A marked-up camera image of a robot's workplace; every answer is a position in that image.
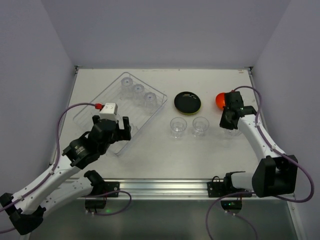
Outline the black round plate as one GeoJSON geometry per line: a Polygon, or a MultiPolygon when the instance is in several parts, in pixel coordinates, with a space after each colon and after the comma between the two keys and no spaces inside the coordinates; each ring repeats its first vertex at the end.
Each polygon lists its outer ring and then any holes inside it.
{"type": "Polygon", "coordinates": [[[174,98],[174,107],[184,113],[193,113],[201,109],[202,102],[193,92],[183,91],[178,93],[174,98]]]}

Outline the clear glass cup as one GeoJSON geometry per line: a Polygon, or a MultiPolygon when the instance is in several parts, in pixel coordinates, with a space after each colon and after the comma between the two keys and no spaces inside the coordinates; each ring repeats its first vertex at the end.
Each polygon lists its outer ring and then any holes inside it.
{"type": "Polygon", "coordinates": [[[145,87],[142,84],[133,86],[133,100],[137,105],[141,105],[144,100],[145,87]]]}
{"type": "Polygon", "coordinates": [[[205,117],[198,116],[192,121],[192,134],[195,137],[203,137],[206,135],[209,127],[209,121],[205,117]]]}
{"type": "Polygon", "coordinates": [[[130,94],[133,88],[133,80],[130,77],[124,77],[121,80],[121,91],[123,94],[130,94]]]}
{"type": "Polygon", "coordinates": [[[175,117],[170,121],[171,135],[174,138],[181,138],[187,129],[187,122],[182,117],[175,117]]]}
{"type": "Polygon", "coordinates": [[[152,114],[157,108],[157,96],[153,92],[147,92],[144,95],[144,109],[152,114]]]}
{"type": "Polygon", "coordinates": [[[228,138],[239,137],[242,133],[238,129],[223,129],[228,138]]]}

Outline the green round plate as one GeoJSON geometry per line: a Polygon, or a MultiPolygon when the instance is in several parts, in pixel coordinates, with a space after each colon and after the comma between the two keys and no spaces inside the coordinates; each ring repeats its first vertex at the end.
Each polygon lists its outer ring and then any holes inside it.
{"type": "Polygon", "coordinates": [[[183,116],[194,116],[197,115],[200,111],[192,112],[192,113],[187,113],[187,112],[182,112],[182,111],[177,111],[179,114],[183,116]]]}

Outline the orange plastic bowl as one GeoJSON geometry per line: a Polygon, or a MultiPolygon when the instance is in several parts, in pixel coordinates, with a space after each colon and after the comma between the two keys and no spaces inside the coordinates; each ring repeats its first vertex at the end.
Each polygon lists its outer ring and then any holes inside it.
{"type": "Polygon", "coordinates": [[[224,107],[226,106],[225,103],[225,93],[221,92],[215,97],[215,104],[216,106],[220,109],[223,110],[224,107]]]}

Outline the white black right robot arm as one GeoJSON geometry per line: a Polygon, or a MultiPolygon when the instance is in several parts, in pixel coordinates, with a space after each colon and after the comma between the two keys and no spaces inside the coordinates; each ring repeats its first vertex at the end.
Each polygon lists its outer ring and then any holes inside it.
{"type": "Polygon", "coordinates": [[[253,106],[246,106],[240,92],[231,91],[224,95],[219,126],[226,130],[242,133],[257,157],[253,172],[233,171],[226,173],[224,182],[231,189],[253,191],[258,197],[292,194],[295,191],[298,173],[297,158],[277,147],[259,120],[253,106]]]}

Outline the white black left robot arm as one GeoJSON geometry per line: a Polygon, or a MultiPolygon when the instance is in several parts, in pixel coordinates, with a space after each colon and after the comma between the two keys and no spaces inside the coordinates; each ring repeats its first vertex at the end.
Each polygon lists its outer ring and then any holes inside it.
{"type": "Polygon", "coordinates": [[[20,235],[27,235],[38,228],[44,218],[54,210],[80,197],[117,197],[119,186],[104,179],[95,171],[87,171],[70,185],[63,183],[104,155],[110,145],[131,139],[131,126],[127,116],[122,118],[124,128],[117,120],[93,116],[93,127],[70,142],[59,160],[32,183],[16,193],[0,197],[3,207],[20,235]]]}

